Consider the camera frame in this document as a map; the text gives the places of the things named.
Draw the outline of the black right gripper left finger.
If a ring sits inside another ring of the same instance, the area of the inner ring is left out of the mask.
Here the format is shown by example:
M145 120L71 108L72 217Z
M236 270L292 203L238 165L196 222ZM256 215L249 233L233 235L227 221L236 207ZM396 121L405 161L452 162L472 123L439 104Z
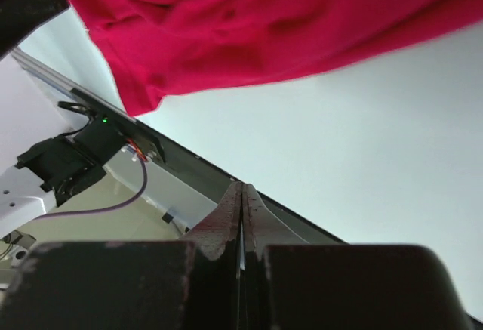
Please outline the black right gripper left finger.
M3 329L235 329L242 186L174 241L49 242L22 262Z

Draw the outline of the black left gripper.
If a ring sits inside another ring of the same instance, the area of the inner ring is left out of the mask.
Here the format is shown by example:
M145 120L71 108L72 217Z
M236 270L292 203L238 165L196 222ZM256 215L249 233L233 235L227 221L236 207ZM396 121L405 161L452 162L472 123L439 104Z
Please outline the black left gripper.
M1 0L1 56L68 8L67 0Z

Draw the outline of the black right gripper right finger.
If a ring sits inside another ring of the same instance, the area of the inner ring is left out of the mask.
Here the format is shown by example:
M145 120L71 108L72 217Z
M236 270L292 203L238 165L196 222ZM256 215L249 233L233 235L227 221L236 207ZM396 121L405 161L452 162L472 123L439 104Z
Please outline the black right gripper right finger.
M419 245L316 245L245 185L249 329L474 329L448 271Z

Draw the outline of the red polo shirt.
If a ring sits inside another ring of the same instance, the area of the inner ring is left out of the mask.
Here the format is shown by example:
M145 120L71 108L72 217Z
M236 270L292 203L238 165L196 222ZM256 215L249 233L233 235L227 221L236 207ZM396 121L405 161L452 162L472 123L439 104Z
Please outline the red polo shirt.
M482 0L69 0L125 110L315 75L482 19Z

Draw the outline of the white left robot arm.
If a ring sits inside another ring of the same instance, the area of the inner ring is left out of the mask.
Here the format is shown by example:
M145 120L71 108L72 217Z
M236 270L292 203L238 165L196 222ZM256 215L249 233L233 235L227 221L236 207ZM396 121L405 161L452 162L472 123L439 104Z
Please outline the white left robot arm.
M1 55L68 7L67 0L1 0ZM20 154L1 175L1 240L14 243L19 227L49 217L51 210L100 181L106 174L103 166L124 144L113 126L91 116L82 129Z

